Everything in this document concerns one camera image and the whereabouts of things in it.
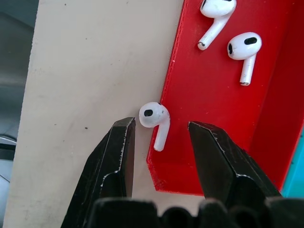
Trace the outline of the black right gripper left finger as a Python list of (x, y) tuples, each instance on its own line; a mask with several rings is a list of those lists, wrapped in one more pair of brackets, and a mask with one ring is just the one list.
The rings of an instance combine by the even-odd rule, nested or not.
[(133, 117), (116, 121), (89, 155), (61, 228), (87, 228), (98, 199), (132, 196), (135, 127)]

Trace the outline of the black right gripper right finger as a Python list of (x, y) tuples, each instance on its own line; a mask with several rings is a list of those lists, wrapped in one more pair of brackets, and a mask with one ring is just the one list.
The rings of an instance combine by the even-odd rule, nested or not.
[(206, 198), (215, 198), (227, 208), (261, 209), (266, 198), (281, 196), (256, 161), (225, 130), (190, 121), (188, 131)]

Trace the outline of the teal plastic bin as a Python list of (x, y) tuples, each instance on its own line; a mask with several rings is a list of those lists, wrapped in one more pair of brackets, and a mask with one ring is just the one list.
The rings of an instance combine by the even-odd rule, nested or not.
[(304, 198), (304, 135), (301, 135), (292, 158), (282, 195), (284, 197)]

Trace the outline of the red plastic tray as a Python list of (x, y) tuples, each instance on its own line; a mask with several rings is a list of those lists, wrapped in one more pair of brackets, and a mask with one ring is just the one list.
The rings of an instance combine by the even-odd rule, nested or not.
[[(197, 42), (213, 20), (202, 0), (184, 0), (161, 103), (171, 117), (164, 150), (147, 156), (157, 191), (201, 195), (188, 131), (190, 121), (224, 129), (282, 189), (304, 125), (304, 0), (237, 0), (237, 7), (204, 51)], [(249, 86), (243, 62), (228, 42), (244, 32), (262, 38)]]

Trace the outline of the white earbud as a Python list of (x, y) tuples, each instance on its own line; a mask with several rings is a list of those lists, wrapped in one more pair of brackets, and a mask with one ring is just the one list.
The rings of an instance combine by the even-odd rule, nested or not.
[(164, 149), (170, 128), (168, 109), (158, 102), (146, 103), (139, 110), (139, 121), (146, 128), (158, 126), (153, 148), (161, 152)]
[(248, 86), (254, 71), (258, 51), (262, 47), (262, 39), (255, 32), (246, 32), (233, 37), (228, 45), (228, 56), (233, 60), (243, 60), (240, 84)]
[(227, 24), (237, 6), (237, 0), (203, 0), (200, 12), (214, 19), (210, 28), (198, 41), (198, 48), (206, 50)]

